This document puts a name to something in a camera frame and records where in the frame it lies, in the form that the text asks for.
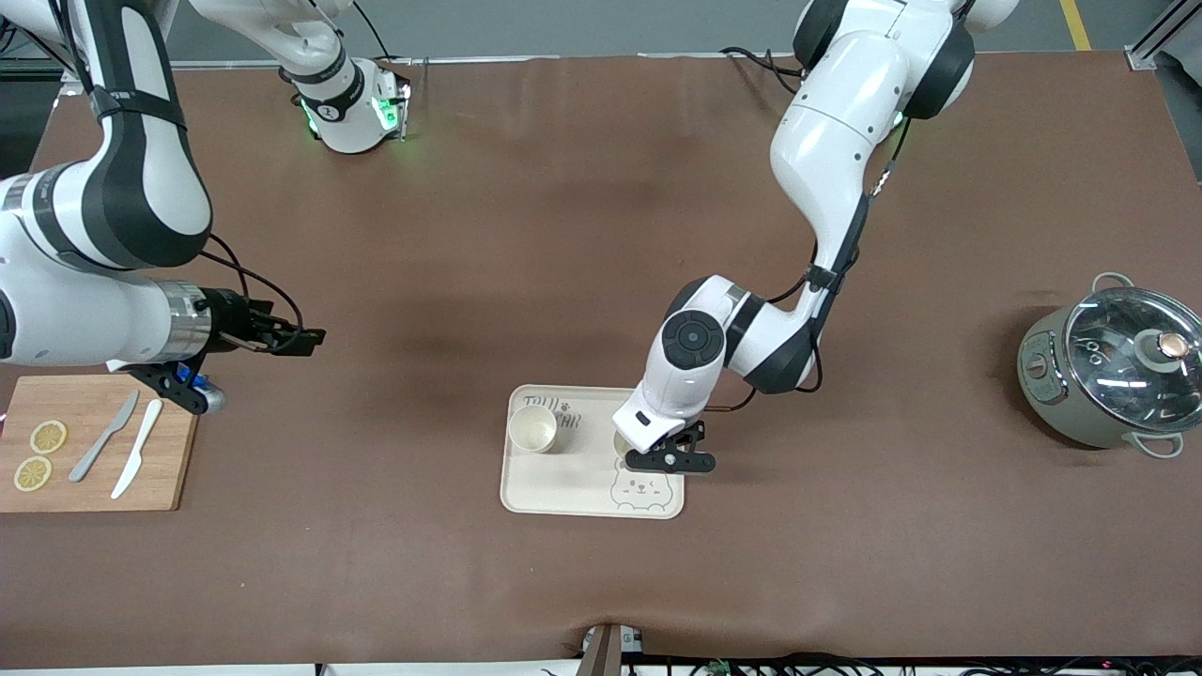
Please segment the grey plastic knife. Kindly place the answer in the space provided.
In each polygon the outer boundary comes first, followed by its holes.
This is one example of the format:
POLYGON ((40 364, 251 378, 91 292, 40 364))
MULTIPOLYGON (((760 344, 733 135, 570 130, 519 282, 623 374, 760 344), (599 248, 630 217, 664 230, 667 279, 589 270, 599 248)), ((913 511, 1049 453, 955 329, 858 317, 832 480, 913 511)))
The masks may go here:
POLYGON ((108 426, 100 433, 99 439, 96 439, 90 449, 87 450, 85 456, 76 463, 72 472, 69 472, 70 484, 81 484, 81 480, 87 478, 87 474, 89 474, 91 467, 95 466, 96 459, 99 459, 100 453, 102 453, 112 437, 117 435, 117 432, 121 431, 129 420, 132 419, 132 414, 138 404, 138 401, 139 392, 132 391, 120 410, 118 410, 115 416, 113 416, 108 426))

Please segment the aluminium frame profile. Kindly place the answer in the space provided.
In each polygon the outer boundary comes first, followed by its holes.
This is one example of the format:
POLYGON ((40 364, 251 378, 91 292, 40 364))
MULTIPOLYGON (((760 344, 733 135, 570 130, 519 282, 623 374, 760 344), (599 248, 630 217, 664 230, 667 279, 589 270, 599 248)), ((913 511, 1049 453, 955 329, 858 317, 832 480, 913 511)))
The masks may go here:
POLYGON ((38 38, 19 26, 0 31, 0 83, 46 83, 65 96, 85 89, 60 45, 38 38))
POLYGON ((1133 45, 1124 47, 1124 57, 1133 71, 1154 71, 1156 55, 1176 38, 1185 26, 1202 16, 1202 0, 1170 0, 1150 26, 1147 26, 1133 45))

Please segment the grey-green cooking pot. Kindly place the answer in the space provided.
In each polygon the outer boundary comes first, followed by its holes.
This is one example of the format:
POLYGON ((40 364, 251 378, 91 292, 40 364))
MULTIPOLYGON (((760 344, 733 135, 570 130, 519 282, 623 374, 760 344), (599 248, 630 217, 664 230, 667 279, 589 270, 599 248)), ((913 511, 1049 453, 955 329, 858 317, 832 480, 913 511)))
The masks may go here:
MULTIPOLYGON (((1127 275, 1103 272, 1094 277, 1089 293, 1100 287, 1137 286, 1127 275)), ((1016 358, 1016 372, 1027 403, 1057 433, 1089 447, 1135 447, 1153 459, 1173 459, 1183 453, 1185 432, 1154 434, 1112 419, 1085 397, 1085 390, 1069 368, 1069 313, 1082 302, 1066 306, 1027 330, 1016 358)))

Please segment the glass pot lid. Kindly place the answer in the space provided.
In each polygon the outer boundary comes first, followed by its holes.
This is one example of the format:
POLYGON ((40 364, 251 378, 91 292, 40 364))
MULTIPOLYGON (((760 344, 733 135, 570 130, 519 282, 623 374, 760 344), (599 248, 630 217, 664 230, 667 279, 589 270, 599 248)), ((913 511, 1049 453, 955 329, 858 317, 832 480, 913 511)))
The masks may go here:
POLYGON ((1085 397, 1154 434, 1202 423, 1202 316, 1165 293, 1100 287, 1069 313, 1066 355, 1085 397))

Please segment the beige bear print tray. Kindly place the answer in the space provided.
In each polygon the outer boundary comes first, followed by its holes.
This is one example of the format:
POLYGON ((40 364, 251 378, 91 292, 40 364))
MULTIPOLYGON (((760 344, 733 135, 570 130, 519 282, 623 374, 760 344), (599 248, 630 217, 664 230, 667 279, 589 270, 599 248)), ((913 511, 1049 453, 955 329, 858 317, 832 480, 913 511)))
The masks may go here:
POLYGON ((627 389, 583 389, 526 384, 508 398, 500 500, 512 512, 674 518, 686 506, 682 475, 630 472, 615 453, 612 415, 627 389), (507 437, 511 415, 537 404, 555 414, 558 431, 549 453, 523 453, 507 437))

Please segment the bamboo cutting board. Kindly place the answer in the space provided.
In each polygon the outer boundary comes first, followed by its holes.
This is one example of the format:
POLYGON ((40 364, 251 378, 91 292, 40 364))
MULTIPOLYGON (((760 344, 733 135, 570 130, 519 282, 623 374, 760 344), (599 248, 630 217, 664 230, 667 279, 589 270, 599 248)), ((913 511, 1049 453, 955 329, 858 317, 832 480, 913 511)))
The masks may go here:
POLYGON ((124 496, 109 498, 131 446, 136 440, 147 403, 156 395, 132 376, 117 374, 50 374, 17 376, 0 429, 0 514, 171 511, 177 508, 197 419, 180 407, 163 402, 162 415, 145 443, 143 466, 124 496), (132 419, 112 437, 81 484, 69 482, 69 472, 99 439, 132 391, 139 392, 132 419), (34 453, 32 429, 48 420, 69 428, 69 441, 55 453, 34 453), (54 466, 48 484, 34 492, 19 492, 13 474, 29 456, 46 456, 54 466))

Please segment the white plastic knife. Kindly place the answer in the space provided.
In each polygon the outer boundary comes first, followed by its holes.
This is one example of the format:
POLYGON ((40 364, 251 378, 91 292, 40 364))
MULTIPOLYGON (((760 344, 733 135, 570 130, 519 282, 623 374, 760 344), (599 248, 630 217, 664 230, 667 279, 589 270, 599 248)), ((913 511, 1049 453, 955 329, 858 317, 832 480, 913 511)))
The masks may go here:
POLYGON ((141 467, 143 466, 143 461, 145 461, 145 458, 143 458, 145 443, 149 440, 160 415, 162 415, 162 399, 154 399, 147 403, 145 415, 143 415, 143 419, 141 420, 139 428, 136 438, 133 438, 133 445, 131 446, 126 463, 119 479, 117 479, 115 488, 111 492, 109 498, 112 500, 117 500, 124 496, 126 490, 131 486, 133 479, 136 479, 141 467))

